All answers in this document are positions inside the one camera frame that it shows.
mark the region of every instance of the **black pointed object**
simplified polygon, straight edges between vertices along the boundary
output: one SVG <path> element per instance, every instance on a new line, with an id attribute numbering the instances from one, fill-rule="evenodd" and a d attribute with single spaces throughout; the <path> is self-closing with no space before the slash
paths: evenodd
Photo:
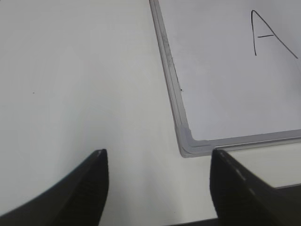
<path id="1" fill-rule="evenodd" d="M 223 226 L 300 226 L 301 203 L 259 179 L 223 150 L 214 150 L 210 192 Z"/>
<path id="2" fill-rule="evenodd" d="M 0 226 L 97 226 L 108 188 L 107 152 L 95 151 L 52 188 L 0 217 Z"/>

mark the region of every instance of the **white surface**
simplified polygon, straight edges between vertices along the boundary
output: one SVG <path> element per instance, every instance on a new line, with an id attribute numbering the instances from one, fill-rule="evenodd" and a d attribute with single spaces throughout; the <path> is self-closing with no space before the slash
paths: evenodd
<path id="1" fill-rule="evenodd" d="M 254 9 L 301 56 L 300 29 L 294 27 L 301 21 L 295 10 L 300 1 L 161 0 L 160 5 L 196 140 L 301 129 L 300 60 L 276 37 L 257 37 L 272 32 L 256 14 L 255 56 L 251 26 Z"/>
<path id="2" fill-rule="evenodd" d="M 0 28 L 0 214 L 107 148 L 100 225 L 216 216 L 210 157 L 184 159 L 178 150 L 147 0 L 2 0 Z M 300 150 L 234 155 L 282 186 L 301 182 Z"/>

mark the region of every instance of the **black marker writing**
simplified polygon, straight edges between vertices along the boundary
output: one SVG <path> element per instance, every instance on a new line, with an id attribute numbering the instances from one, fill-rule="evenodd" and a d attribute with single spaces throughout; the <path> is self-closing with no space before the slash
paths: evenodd
<path id="1" fill-rule="evenodd" d="M 269 36 L 274 36 L 274 35 L 273 34 L 263 35 L 263 36 L 258 36 L 258 38 L 265 38 L 265 37 L 269 37 Z"/>
<path id="2" fill-rule="evenodd" d="M 273 33 L 272 35 L 264 35 L 264 36 L 259 36 L 258 38 L 263 38 L 263 37 L 269 37 L 269 36 L 275 36 L 278 41 L 296 58 L 298 59 L 298 57 L 281 41 L 281 39 L 275 34 L 275 32 L 273 31 L 273 29 L 268 25 L 268 23 L 261 17 L 261 15 L 259 15 L 255 10 L 251 11 L 251 24 L 252 24 L 252 32 L 253 32 L 253 45 L 254 45 L 254 53 L 255 56 L 257 56 L 256 53 L 256 46 L 255 46 L 255 34 L 254 34 L 254 24 L 253 24 L 253 14 L 257 14 L 257 16 L 259 16 L 259 18 L 267 25 L 267 27 L 270 29 L 270 31 Z"/>

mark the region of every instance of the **whiteboard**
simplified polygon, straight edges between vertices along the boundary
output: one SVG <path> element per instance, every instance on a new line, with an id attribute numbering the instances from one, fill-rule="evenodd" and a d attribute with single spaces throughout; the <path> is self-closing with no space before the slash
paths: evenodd
<path id="1" fill-rule="evenodd" d="M 301 129 L 301 2 L 159 4 L 195 140 Z"/>

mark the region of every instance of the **whiteboard frame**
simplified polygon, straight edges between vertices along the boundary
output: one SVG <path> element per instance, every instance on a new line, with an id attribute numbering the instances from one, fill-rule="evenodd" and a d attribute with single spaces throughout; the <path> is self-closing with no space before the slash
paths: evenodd
<path id="1" fill-rule="evenodd" d="M 181 88 L 174 67 L 159 1 L 150 0 L 150 8 L 174 116 L 178 146 L 184 158 L 211 155 L 213 149 L 232 151 L 301 141 L 301 129 L 216 140 L 195 140 L 189 129 Z"/>

